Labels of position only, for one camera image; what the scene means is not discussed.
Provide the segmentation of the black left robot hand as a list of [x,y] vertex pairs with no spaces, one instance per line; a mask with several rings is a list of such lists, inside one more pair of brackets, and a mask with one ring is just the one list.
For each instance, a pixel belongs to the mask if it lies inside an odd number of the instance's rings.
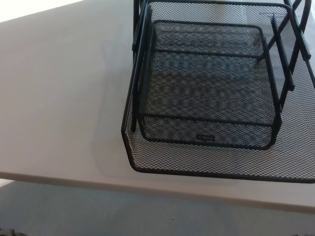
[[0,236],[26,236],[24,233],[16,232],[14,229],[0,228]]

